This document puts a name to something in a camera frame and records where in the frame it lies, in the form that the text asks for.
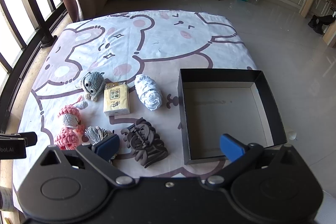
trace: gray crochet toy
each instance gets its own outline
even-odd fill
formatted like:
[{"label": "gray crochet toy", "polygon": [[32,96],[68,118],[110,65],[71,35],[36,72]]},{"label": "gray crochet toy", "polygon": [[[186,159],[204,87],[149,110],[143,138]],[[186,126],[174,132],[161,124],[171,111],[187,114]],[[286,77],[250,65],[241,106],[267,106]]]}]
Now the gray crochet toy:
[{"label": "gray crochet toy", "polygon": [[92,101],[97,101],[99,93],[104,90],[105,86],[103,74],[103,72],[94,71],[84,75],[80,82],[80,88],[84,90],[86,99],[91,98]]}]

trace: screw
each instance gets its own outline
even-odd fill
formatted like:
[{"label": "screw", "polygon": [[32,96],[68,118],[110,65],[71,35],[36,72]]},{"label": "screw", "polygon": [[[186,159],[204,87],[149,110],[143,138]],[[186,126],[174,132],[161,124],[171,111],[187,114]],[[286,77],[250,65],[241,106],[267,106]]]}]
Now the screw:
[{"label": "screw", "polygon": [[223,177],[221,177],[221,176],[210,176],[210,177],[208,177],[208,182],[210,183],[210,184],[221,184],[221,183],[223,183],[224,182],[224,178]]},{"label": "screw", "polygon": [[133,182],[133,179],[129,176],[120,176],[115,179],[115,182],[120,185],[128,185]]},{"label": "screw", "polygon": [[175,186],[175,183],[174,182],[166,182],[165,185],[166,185],[167,188],[171,188],[171,187]]}]

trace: black open box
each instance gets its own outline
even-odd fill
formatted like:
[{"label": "black open box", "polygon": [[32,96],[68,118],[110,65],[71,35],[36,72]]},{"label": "black open box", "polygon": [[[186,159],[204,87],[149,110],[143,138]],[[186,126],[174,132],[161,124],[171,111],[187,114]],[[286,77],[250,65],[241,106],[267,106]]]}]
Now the black open box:
[{"label": "black open box", "polygon": [[287,142],[260,70],[181,69],[178,81],[184,164],[225,159],[219,138],[271,147]]}]

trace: tile floor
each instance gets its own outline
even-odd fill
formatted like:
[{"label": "tile floor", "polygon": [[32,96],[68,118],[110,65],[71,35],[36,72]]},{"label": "tile floor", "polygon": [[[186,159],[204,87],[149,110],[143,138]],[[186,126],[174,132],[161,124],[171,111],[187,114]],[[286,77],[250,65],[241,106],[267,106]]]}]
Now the tile floor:
[{"label": "tile floor", "polygon": [[176,9],[223,15],[263,70],[291,142],[322,187],[336,196],[336,49],[298,10],[275,0],[110,0],[101,15]]}]

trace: yellow tissue package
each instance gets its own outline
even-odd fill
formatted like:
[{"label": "yellow tissue package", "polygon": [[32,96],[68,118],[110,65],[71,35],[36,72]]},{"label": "yellow tissue package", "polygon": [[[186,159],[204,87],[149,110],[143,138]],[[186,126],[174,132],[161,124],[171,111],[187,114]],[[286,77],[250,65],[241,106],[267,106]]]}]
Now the yellow tissue package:
[{"label": "yellow tissue package", "polygon": [[107,83],[104,88],[106,116],[129,114],[128,86],[126,81]]}]

